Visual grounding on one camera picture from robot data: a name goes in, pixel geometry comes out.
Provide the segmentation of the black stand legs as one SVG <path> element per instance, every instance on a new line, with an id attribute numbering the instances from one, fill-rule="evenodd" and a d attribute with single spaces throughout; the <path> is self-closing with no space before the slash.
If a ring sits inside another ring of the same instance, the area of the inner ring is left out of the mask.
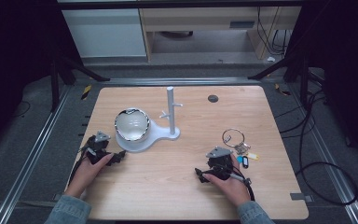
<path id="1" fill-rule="evenodd" d="M 249 79 L 260 80 L 280 68 L 286 68 L 283 79 L 286 82 L 294 82 L 300 77 L 300 102 L 308 105 L 308 80 L 309 80 L 309 55 L 307 53 L 290 53 L 279 62 L 273 64 L 257 75 Z"/>
<path id="2" fill-rule="evenodd" d="M 65 56 L 59 56 L 55 58 L 50 65 L 52 112 L 54 112 L 58 108 L 60 103 L 59 78 L 62 79 L 65 85 L 73 85 L 76 81 L 75 75 L 73 74 L 73 70 L 77 70 L 98 82 L 109 81 L 109 78 L 101 77 L 86 68 L 84 65 L 76 63 L 75 61 Z"/>

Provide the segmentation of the person's left hand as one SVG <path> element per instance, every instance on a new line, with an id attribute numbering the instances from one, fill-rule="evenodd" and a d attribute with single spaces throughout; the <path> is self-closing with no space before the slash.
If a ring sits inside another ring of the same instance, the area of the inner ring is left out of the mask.
<path id="1" fill-rule="evenodd" d="M 88 158 L 83 160 L 78 166 L 75 175 L 73 176 L 72 181 L 65 190 L 64 194 L 79 198 L 111 159 L 112 154 L 108 154 L 95 164 L 92 164 Z"/>

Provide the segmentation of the person's right hand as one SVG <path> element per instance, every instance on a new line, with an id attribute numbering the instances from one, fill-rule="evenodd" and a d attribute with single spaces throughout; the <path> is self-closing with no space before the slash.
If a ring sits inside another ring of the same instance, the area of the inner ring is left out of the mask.
<path id="1" fill-rule="evenodd" d="M 236 207 L 251 201 L 251 196 L 245 185 L 235 178 L 221 180 L 211 174 L 204 174 L 204 178 L 220 189 Z"/>

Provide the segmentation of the shiny metal bowl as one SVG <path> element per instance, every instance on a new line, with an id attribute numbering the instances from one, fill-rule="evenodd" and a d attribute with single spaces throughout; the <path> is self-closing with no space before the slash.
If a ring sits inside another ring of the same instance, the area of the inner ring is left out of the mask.
<path id="1" fill-rule="evenodd" d="M 150 118 L 139 108 L 127 108 L 115 119 L 117 135 L 125 141 L 140 142 L 145 139 L 150 127 Z"/>

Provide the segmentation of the black curtain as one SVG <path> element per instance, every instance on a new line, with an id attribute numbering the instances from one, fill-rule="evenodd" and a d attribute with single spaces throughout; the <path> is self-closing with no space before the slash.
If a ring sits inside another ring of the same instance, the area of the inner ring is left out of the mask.
<path id="1" fill-rule="evenodd" d="M 82 63 L 58 0 L 0 0 L 0 133 L 57 55 Z"/>
<path id="2" fill-rule="evenodd" d="M 337 119 L 358 146 L 358 0 L 307 0 L 290 50 L 309 48 L 309 66 L 324 70 Z"/>

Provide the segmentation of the white stand with peg pole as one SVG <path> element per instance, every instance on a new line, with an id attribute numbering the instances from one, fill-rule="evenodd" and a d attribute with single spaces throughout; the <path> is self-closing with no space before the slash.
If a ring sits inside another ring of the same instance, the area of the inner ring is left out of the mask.
<path id="1" fill-rule="evenodd" d="M 182 104 L 177 104 L 174 101 L 174 87 L 170 86 L 167 88 L 167 103 L 168 103 L 168 112 L 162 112 L 161 117 L 165 118 L 169 122 L 168 127 L 158 126 L 155 121 L 150 118 L 150 127 L 148 133 L 144 140 L 140 142 L 130 142 L 125 141 L 117 135 L 116 132 L 116 141 L 118 145 L 131 153 L 140 153 L 151 148 L 157 141 L 160 140 L 176 140 L 180 136 L 180 129 L 175 125 L 175 108 L 177 106 L 182 106 Z"/>

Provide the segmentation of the yellow black tape strip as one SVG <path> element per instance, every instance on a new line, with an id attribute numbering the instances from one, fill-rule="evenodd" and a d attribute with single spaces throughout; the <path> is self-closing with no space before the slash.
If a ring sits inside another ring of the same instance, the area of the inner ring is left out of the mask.
<path id="1" fill-rule="evenodd" d="M 280 94 L 284 95 L 284 96 L 290 96 L 291 92 L 290 91 L 283 91 L 281 89 L 281 86 L 278 83 L 274 84 L 274 88 L 277 92 L 279 92 Z"/>
<path id="2" fill-rule="evenodd" d="M 82 93 L 82 95 L 81 95 L 81 100 L 85 100 L 85 99 L 87 99 L 87 97 L 88 97 L 88 95 L 89 95 L 89 93 L 90 93 L 90 90 L 91 90 L 91 85 L 87 85 L 86 87 L 85 87 L 85 89 L 83 90 L 83 93 Z"/>

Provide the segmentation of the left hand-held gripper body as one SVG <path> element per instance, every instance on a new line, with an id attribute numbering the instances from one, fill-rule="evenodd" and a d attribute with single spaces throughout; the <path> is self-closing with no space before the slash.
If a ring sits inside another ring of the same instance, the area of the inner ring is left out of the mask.
<path id="1" fill-rule="evenodd" d="M 88 158 L 92 164 L 100 161 L 104 156 L 108 155 L 106 148 L 109 144 L 111 136 L 98 131 L 91 136 L 86 144 L 80 149 L 81 158 Z"/>

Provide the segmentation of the white cabinet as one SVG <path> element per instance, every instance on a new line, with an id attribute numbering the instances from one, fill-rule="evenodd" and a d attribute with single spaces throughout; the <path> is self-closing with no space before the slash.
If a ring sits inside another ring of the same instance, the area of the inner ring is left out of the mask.
<path id="1" fill-rule="evenodd" d="M 82 58 L 146 55 L 137 9 L 64 10 L 62 13 Z"/>

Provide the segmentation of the aluminium floor rail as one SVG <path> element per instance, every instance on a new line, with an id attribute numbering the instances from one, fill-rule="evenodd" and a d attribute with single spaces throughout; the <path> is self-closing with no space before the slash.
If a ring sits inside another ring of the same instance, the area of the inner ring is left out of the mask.
<path id="1" fill-rule="evenodd" d="M 258 80 L 247 77 L 147 77 L 147 78 L 110 78 L 103 84 L 110 86 L 143 87 L 143 86 L 240 86 L 257 85 Z"/>
<path id="2" fill-rule="evenodd" d="M 303 116 L 303 121 L 300 125 L 301 131 L 299 134 L 299 170 L 296 172 L 296 175 L 300 175 L 306 186 L 319 198 L 334 206 L 343 207 L 346 210 L 351 223 L 358 224 L 358 186 L 355 184 L 355 181 L 350 174 L 337 164 L 325 141 L 323 140 L 321 133 L 316 127 L 316 122 L 311 118 L 312 107 L 319 92 L 316 91 L 315 93 L 308 93 L 308 105 L 304 106 L 300 102 L 299 87 L 296 87 L 294 84 L 289 84 L 288 89 L 292 93 L 296 104 L 299 107 L 299 111 Z M 315 145 L 315 150 L 321 158 L 319 161 L 312 161 L 307 164 L 303 162 L 303 142 L 306 133 L 310 134 L 313 144 Z M 316 166 L 322 166 L 327 172 L 338 196 L 336 201 L 328 198 L 327 196 L 323 196 L 310 185 L 304 172 L 307 169 Z"/>
<path id="3" fill-rule="evenodd" d="M 14 211 L 14 208 L 16 207 L 20 196 L 23 193 L 23 190 L 39 160 L 39 157 L 44 150 L 51 132 L 66 104 L 68 94 L 72 88 L 72 86 L 63 87 L 57 107 L 49 113 L 48 119 L 45 122 L 42 131 L 38 135 L 25 163 L 22 165 L 14 184 L 5 199 L 0 203 L 0 224 L 7 224 L 12 212 Z"/>

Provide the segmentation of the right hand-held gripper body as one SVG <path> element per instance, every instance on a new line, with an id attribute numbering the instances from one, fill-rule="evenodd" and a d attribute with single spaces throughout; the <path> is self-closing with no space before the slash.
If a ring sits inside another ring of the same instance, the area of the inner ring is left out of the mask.
<path id="1" fill-rule="evenodd" d="M 207 174 L 214 175 L 221 180 L 230 178 L 233 171 L 232 151 L 223 147 L 215 147 L 206 154 L 209 170 Z"/>

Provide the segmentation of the light wooden desk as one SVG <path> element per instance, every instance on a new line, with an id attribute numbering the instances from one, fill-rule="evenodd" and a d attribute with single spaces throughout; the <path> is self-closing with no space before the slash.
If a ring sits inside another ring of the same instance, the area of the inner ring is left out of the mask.
<path id="1" fill-rule="evenodd" d="M 146 52 L 155 32 L 246 30 L 258 59 L 267 56 L 278 30 L 293 30 L 301 7 L 209 7 L 140 9 Z"/>

